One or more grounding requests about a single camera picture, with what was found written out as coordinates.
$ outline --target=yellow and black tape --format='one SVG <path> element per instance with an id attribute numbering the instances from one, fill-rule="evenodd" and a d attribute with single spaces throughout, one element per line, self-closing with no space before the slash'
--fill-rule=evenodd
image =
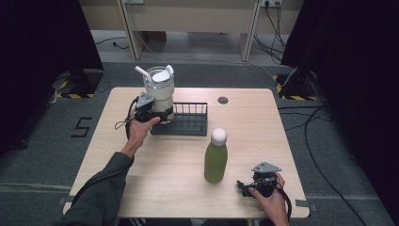
<path id="1" fill-rule="evenodd" d="M 81 98 L 93 98 L 94 93 L 73 93 L 73 91 L 70 91 L 71 87 L 67 86 L 74 86 L 73 82 L 68 83 L 69 80 L 66 80 L 61 84 L 61 87 L 59 88 L 60 92 L 56 96 L 57 98 L 71 98 L 71 99 L 81 99 Z"/>
<path id="2" fill-rule="evenodd" d="M 274 80 L 277 82 L 279 81 L 278 75 L 273 75 Z M 279 97 L 283 100 L 293 100 L 293 101 L 316 101 L 316 97 L 313 95 L 286 95 L 284 93 L 284 87 L 281 87 L 281 84 L 277 82 L 276 85 L 277 93 L 279 94 Z"/>
<path id="3" fill-rule="evenodd" d="M 71 99 L 81 99 L 81 98 L 93 98 L 94 94 L 75 94 L 75 93 L 58 93 L 58 98 L 71 98 Z"/>

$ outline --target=floor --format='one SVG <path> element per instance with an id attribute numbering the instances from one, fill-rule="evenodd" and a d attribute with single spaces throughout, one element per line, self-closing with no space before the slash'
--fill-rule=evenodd
<path id="1" fill-rule="evenodd" d="M 102 62 L 108 69 L 104 73 L 102 85 L 111 85 L 110 81 L 113 79 L 112 86 L 126 86 L 127 82 L 131 80 L 123 76 L 125 72 L 134 69 L 132 63 L 151 63 L 160 66 L 187 64 L 186 73 L 191 72 L 192 69 L 199 71 L 204 68 L 210 72 L 209 65 L 207 67 L 205 64 L 268 66 L 264 71 L 259 71 L 256 67 L 247 67 L 245 70 L 237 72 L 241 75 L 256 74 L 256 76 L 252 76 L 255 77 L 253 80 L 243 81 L 243 83 L 248 82 L 252 85 L 255 83 L 256 87 L 261 83 L 258 82 L 260 80 L 263 81 L 261 85 L 265 86 L 264 79 L 268 76 L 268 70 L 273 70 L 273 72 L 279 68 L 288 72 L 292 70 L 274 62 L 271 56 L 265 53 L 255 41 L 251 47 L 249 62 L 242 62 L 238 38 L 234 34 L 167 32 L 167 42 L 147 42 L 149 48 L 144 49 L 140 60 L 133 60 L 128 48 L 120 49 L 113 45 L 115 42 L 122 48 L 127 46 L 124 31 L 92 31 L 92 34 L 95 41 L 100 42 L 97 44 L 97 48 Z M 259 35 L 259 37 L 269 46 L 274 39 L 273 35 Z M 240 67 L 224 68 L 229 68 L 229 72 L 223 72 L 224 74 L 221 74 L 220 77 L 226 78 Z M 212 69 L 212 73 L 219 75 L 220 71 Z M 210 79 L 215 75 L 211 74 L 207 77 Z M 217 83 L 217 81 L 209 79 L 206 81 L 207 85 Z M 104 108 L 108 93 L 109 90 L 103 91 L 102 89 L 96 93 L 96 98 L 93 99 L 79 101 L 67 98 L 58 99 L 56 105 L 52 105 L 43 114 L 40 123 L 33 130 L 30 135 L 29 147 L 26 150 L 8 153 L 5 155 L 7 161 L 0 159 L 0 225 L 48 225 L 41 222 L 53 222 L 55 218 L 59 217 L 63 208 L 60 197 L 68 196 L 75 178 L 74 173 L 79 170 L 94 129 L 89 130 L 87 138 L 75 139 L 71 138 L 70 134 L 75 133 L 75 125 L 79 117 L 91 116 L 93 120 L 88 121 L 88 126 L 95 128 L 101 111 L 93 112 L 92 109 Z M 309 103 L 297 101 L 288 103 L 288 101 L 279 99 L 277 99 L 277 103 L 281 108 L 309 105 Z M 284 128 L 289 128 L 286 129 L 286 136 L 290 141 L 297 170 L 312 209 L 308 218 L 294 219 L 291 225 L 360 225 L 343 200 L 315 170 L 310 155 L 306 151 L 306 144 L 301 132 L 303 127 L 293 129 L 303 124 L 307 119 L 304 117 L 309 114 L 309 109 L 285 109 L 280 113 Z M 393 225 L 366 176 L 350 158 L 333 123 L 325 121 L 323 118 L 315 120 L 311 124 L 309 133 L 311 146 L 320 166 L 333 184 L 342 191 L 346 199 L 354 205 L 367 225 Z M 29 183 L 57 186 L 27 188 L 27 186 L 31 186 Z M 200 224 L 200 219 L 193 221 L 194 226 Z"/>
<path id="2" fill-rule="evenodd" d="M 102 62 L 142 62 L 142 63 L 206 63 L 206 64 L 255 64 L 278 66 L 269 54 L 264 52 L 256 41 L 253 42 L 248 62 L 243 62 L 240 55 L 237 34 L 167 32 L 166 42 L 146 42 L 140 60 L 133 60 L 124 31 L 92 31 L 93 38 L 100 52 Z M 281 36 L 287 41 L 288 36 Z M 274 35 L 259 35 L 260 40 L 269 47 Z M 273 44 L 275 50 L 282 50 L 279 43 Z"/>

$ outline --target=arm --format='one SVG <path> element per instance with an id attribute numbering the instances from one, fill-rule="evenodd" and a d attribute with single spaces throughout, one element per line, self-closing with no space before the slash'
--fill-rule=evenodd
<path id="1" fill-rule="evenodd" d="M 159 118 L 145 123 L 132 121 L 130 137 L 124 148 L 120 153 L 114 153 L 106 167 L 86 182 L 85 186 L 90 186 L 54 225 L 111 225 L 120 209 L 126 175 L 133 165 L 135 153 L 143 144 L 150 127 L 158 122 Z"/>
<path id="2" fill-rule="evenodd" d="M 276 172 L 279 180 L 278 187 L 284 188 L 285 181 L 281 175 Z M 255 197 L 261 204 L 261 210 L 264 210 L 267 216 L 275 223 L 276 226 L 288 226 L 288 218 L 285 210 L 285 200 L 281 194 L 275 189 L 273 194 L 266 198 L 258 190 L 253 187 L 249 189 L 253 197 Z"/>

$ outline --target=black curtain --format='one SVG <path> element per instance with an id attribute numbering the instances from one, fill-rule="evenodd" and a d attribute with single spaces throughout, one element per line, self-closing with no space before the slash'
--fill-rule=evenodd
<path id="1" fill-rule="evenodd" d="M 323 18 L 331 2 L 336 14 Z M 393 0 L 305 0 L 281 64 L 305 62 L 317 73 L 343 139 L 399 225 L 397 9 Z M 325 24 L 327 35 L 316 39 Z"/>
<path id="2" fill-rule="evenodd" d="M 0 3 L 0 155 L 24 138 L 63 72 L 103 69 L 77 0 Z"/>

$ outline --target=person's right hand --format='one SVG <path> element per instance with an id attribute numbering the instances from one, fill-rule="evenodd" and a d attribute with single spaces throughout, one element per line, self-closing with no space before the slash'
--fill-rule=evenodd
<path id="1" fill-rule="evenodd" d="M 143 145 L 144 138 L 147 136 L 149 129 L 158 123 L 161 119 L 159 117 L 152 118 L 147 122 L 139 122 L 136 121 L 133 116 L 135 109 L 132 110 L 131 114 L 132 118 L 130 120 L 130 128 L 129 128 L 129 139 L 126 142 L 126 145 L 122 149 L 122 153 L 126 154 L 128 157 L 133 158 L 138 148 Z"/>
<path id="2" fill-rule="evenodd" d="M 276 172 L 278 179 L 278 188 L 284 188 L 285 181 L 281 175 Z M 268 198 L 264 197 L 258 190 L 253 187 L 249 188 L 249 192 L 255 197 L 261 204 L 261 209 L 264 210 L 267 216 L 275 223 L 276 226 L 286 226 L 288 224 L 287 213 L 285 210 L 285 200 L 282 195 L 274 189 L 272 195 Z"/>

